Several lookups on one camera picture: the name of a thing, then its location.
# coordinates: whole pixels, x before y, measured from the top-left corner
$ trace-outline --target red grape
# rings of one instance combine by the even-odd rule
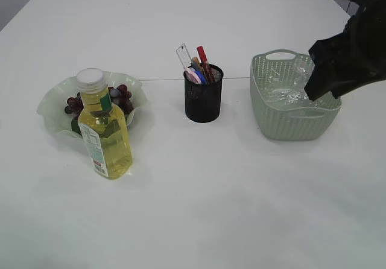
[[[77,102],[77,101],[75,100],[74,97],[70,97],[70,98],[67,99],[67,104],[68,104],[68,105],[70,105],[70,103],[75,104],[76,102]]]
[[[125,97],[127,99],[131,98],[131,92],[130,91],[123,92],[122,94],[123,94],[123,97]]]
[[[121,85],[119,85],[119,86],[117,87],[117,89],[118,89],[119,91],[121,91],[122,93],[124,93],[124,92],[127,91],[127,85],[121,84]]]
[[[122,93],[118,89],[111,89],[110,90],[110,97],[111,98],[117,98],[117,97],[121,97],[121,96],[122,96]]]
[[[77,106],[79,107],[83,107],[83,102],[82,102],[82,98],[79,96],[79,97],[76,97],[75,99],[77,101]]]
[[[119,107],[122,109],[125,115],[131,114],[131,112],[134,110],[133,104],[131,103],[130,100],[124,101],[123,103],[121,103]]]
[[[80,113],[82,112],[82,110],[83,110],[83,108],[77,107],[77,108],[74,110],[75,115],[80,115]]]
[[[70,107],[72,111],[75,111],[78,108],[77,103],[70,103],[68,104],[68,107]]]
[[[72,114],[72,110],[70,109],[70,107],[68,107],[68,106],[65,107],[65,113],[66,114]]]
[[[125,103],[125,99],[123,97],[113,98],[111,101],[118,106],[120,106],[122,103]]]

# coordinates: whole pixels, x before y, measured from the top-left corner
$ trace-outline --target bottle cap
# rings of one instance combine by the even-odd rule
[[[78,73],[77,84],[80,92],[94,94],[105,89],[107,81],[102,70],[97,68],[87,68]]]

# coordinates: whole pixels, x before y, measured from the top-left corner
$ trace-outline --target red marker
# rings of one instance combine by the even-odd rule
[[[202,46],[197,47],[198,55],[200,56],[201,59],[201,65],[204,69],[205,76],[211,83],[216,82],[215,77],[212,74],[212,68],[209,65],[209,62],[207,61],[204,48]]]

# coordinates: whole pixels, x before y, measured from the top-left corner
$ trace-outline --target glass bowl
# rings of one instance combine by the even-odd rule
[[[114,73],[104,71],[108,86],[116,87],[120,84],[126,84],[132,96],[130,98],[133,103],[134,110],[127,117],[127,126],[130,125],[134,118],[135,110],[138,107],[147,103],[147,97],[142,90],[142,83],[123,73]],[[81,136],[71,130],[71,120],[73,115],[67,115],[64,111],[67,106],[69,97],[76,97],[78,93],[76,77],[69,77],[49,90],[41,100],[37,114],[43,116],[44,125],[50,133],[60,133],[73,138],[81,138]]]

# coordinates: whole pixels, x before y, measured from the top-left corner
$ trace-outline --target pen holder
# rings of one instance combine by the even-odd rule
[[[210,64],[215,82],[207,85],[196,84],[185,78],[185,113],[186,116],[199,123],[211,122],[220,115],[221,89],[223,71]]]

